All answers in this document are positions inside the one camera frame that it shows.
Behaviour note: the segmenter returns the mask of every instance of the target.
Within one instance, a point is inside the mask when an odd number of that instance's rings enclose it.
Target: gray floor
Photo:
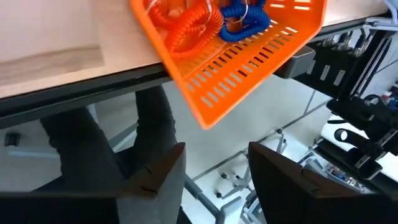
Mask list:
[[[398,59],[396,44],[397,41],[394,41],[381,66],[381,72],[375,76],[372,83],[375,87],[369,89],[369,92],[380,91],[379,89],[397,79],[398,63],[393,63]],[[311,88],[299,82],[271,76],[212,129],[202,130],[174,83],[166,83],[164,88],[176,119],[177,140],[187,144],[187,174],[190,177],[199,176],[247,147],[248,142],[257,141],[303,115],[314,94]],[[327,100],[329,97],[315,92],[308,109],[315,108]],[[108,139],[137,121],[134,102],[135,97],[131,93],[96,104],[99,125]],[[329,117],[330,111],[323,106],[287,128],[285,133],[289,146],[284,155],[295,161],[299,160],[313,139],[320,134]],[[54,155],[55,151],[49,147],[48,139],[38,121],[0,130],[0,136],[4,136],[10,129],[22,133],[21,146],[18,149],[0,146],[0,190],[32,190],[60,175],[59,159],[52,156],[43,157]],[[131,146],[133,142],[132,139],[124,147]],[[270,140],[266,145],[274,147],[275,141]],[[12,151],[29,152],[30,156],[13,156],[10,155]],[[234,172],[242,172],[239,167],[244,166],[234,164],[242,162],[232,161],[220,169],[229,167],[228,169],[233,169]],[[226,183],[223,185],[219,181],[219,171],[217,169],[204,175],[197,180],[197,184],[220,207],[228,200],[215,198],[214,190],[228,190],[231,186]],[[186,192],[183,196],[183,206],[194,223],[209,223],[212,220],[210,214]]]

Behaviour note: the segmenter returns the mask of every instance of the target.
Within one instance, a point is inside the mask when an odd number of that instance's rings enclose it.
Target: orange basket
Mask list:
[[[186,60],[170,57],[142,0],[130,0],[141,26],[203,129],[214,126],[322,27],[326,0],[268,0],[271,25],[237,43],[214,38]]]

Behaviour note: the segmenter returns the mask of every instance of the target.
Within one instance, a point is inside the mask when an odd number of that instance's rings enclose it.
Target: desk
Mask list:
[[[90,0],[90,6],[104,65],[1,85],[0,128],[169,80],[127,0]],[[332,25],[340,30],[347,21],[386,11],[382,0],[329,0],[324,25],[327,30]],[[361,23],[363,20],[356,20],[354,27]]]

